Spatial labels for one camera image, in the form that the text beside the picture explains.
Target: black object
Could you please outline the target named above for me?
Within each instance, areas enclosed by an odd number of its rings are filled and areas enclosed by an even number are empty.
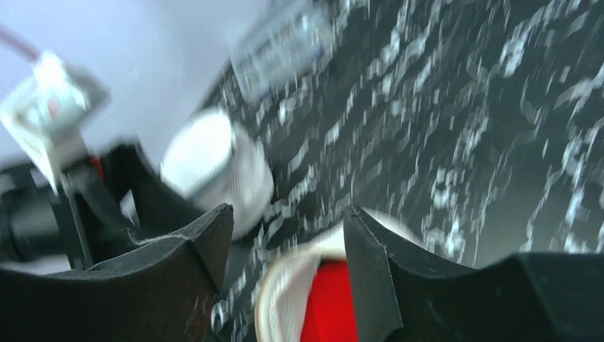
[[[203,341],[232,229],[232,207],[222,204],[86,271],[0,269],[2,340]]]
[[[604,341],[604,256],[515,254],[474,270],[359,207],[344,237],[360,342]]]
[[[73,269],[87,269],[135,249],[133,237],[168,234],[203,214],[162,183],[137,143],[116,144],[99,164],[89,157],[74,164],[56,195],[49,185],[36,184],[31,163],[0,173],[13,182],[0,203],[5,259],[32,261],[66,253]],[[137,224],[121,212],[128,193]]]

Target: white wall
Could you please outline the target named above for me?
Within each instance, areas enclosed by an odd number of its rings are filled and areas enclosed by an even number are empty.
[[[237,39],[268,0],[0,0],[0,22],[39,48],[84,66],[112,101],[86,126],[91,147],[136,135],[158,163],[172,135],[198,106]],[[30,73],[0,45],[0,98]],[[0,128],[0,165],[21,150]],[[28,271],[68,268],[48,261]]]

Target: white lid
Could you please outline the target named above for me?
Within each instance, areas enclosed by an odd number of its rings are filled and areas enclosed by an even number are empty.
[[[203,110],[170,143],[161,177],[183,197],[212,181],[228,164],[233,149],[233,126],[221,108]]]

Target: white vein pattern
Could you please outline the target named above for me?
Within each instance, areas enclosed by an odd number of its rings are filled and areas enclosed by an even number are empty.
[[[260,109],[241,106],[225,73],[210,102],[280,163],[286,193],[213,326],[231,321],[243,341],[268,265],[349,204],[393,214],[432,252],[475,267],[513,252],[600,252],[603,2],[341,0],[339,72],[316,66]]]

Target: red cloth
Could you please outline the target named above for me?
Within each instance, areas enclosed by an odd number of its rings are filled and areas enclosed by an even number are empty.
[[[319,267],[308,296],[301,342],[356,342],[357,328],[348,265]]]

